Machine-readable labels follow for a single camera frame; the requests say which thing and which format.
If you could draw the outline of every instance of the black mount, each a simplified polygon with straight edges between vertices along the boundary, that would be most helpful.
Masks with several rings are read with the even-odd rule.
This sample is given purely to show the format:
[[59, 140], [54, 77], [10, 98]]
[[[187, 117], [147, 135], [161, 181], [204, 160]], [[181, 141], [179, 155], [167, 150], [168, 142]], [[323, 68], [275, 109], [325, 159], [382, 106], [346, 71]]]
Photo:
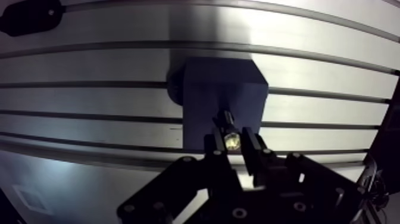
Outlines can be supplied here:
[[278, 158], [250, 128], [240, 135], [254, 190], [242, 189], [219, 129], [204, 138], [205, 157], [182, 157], [134, 196], [117, 214], [124, 224], [172, 223], [200, 189], [209, 199], [186, 223], [352, 223], [365, 188], [297, 153]]
[[65, 7], [59, 0], [25, 0], [9, 5], [0, 17], [0, 31], [21, 36], [58, 26]]

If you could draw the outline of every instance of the black bracket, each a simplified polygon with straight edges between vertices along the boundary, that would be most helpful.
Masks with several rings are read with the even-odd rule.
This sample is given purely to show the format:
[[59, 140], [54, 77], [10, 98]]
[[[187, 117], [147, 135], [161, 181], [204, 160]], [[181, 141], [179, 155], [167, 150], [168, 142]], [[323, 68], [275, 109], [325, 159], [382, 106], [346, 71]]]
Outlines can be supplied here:
[[21, 36], [51, 30], [65, 12], [59, 0], [26, 0], [6, 7], [0, 17], [0, 31]]

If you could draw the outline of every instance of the dark blue block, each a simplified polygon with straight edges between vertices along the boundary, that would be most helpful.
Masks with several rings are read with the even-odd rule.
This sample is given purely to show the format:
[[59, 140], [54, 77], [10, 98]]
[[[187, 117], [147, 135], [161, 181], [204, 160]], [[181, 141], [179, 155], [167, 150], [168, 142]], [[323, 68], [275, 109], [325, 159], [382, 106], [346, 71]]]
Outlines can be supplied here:
[[251, 60], [190, 58], [183, 75], [183, 148], [203, 150], [213, 117], [229, 110], [235, 126], [258, 132], [268, 83]]

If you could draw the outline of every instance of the black object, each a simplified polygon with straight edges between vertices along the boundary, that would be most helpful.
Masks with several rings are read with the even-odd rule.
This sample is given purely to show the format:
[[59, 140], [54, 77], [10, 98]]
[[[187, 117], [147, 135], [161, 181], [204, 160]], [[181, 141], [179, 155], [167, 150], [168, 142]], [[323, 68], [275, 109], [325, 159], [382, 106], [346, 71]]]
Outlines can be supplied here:
[[382, 125], [371, 146], [371, 154], [375, 158], [378, 170], [382, 170], [382, 179], [390, 194], [400, 192], [400, 82], [389, 101]]
[[232, 112], [239, 130], [259, 131], [268, 83], [252, 60], [193, 57], [169, 77], [168, 93], [183, 106], [183, 148], [203, 150], [219, 111]]
[[172, 223], [204, 188], [209, 199], [186, 223], [349, 224], [360, 217], [365, 188], [306, 156], [278, 158], [250, 128], [239, 134], [255, 190], [242, 189], [214, 129], [204, 138], [204, 159], [175, 161], [117, 209], [121, 222]]
[[59, 0], [26, 0], [9, 5], [0, 17], [0, 31], [21, 36], [58, 26], [65, 7]]
[[4, 192], [0, 189], [0, 220], [1, 223], [18, 223], [26, 224], [24, 219], [16, 211], [14, 206], [5, 196]]

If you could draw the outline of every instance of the screw head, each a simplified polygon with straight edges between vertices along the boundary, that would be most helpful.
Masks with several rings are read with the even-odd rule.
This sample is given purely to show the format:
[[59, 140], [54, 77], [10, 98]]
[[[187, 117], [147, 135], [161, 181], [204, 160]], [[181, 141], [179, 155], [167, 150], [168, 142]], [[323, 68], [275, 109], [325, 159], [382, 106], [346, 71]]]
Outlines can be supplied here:
[[305, 212], [305, 210], [307, 209], [307, 206], [303, 202], [300, 202], [300, 201], [293, 204], [293, 207], [295, 208], [296, 211], [300, 211], [300, 212]]
[[237, 219], [244, 219], [247, 216], [247, 211], [243, 208], [235, 208], [232, 211], [232, 216]]
[[184, 162], [190, 162], [190, 161], [192, 161], [192, 158], [186, 156], [186, 157], [183, 158], [183, 161], [184, 161]]
[[124, 210], [125, 210], [126, 212], [129, 212], [129, 213], [133, 212], [134, 209], [135, 209], [135, 207], [134, 207], [133, 205], [131, 205], [131, 204], [128, 204], [128, 205], [126, 205], [126, 206], [124, 207]]

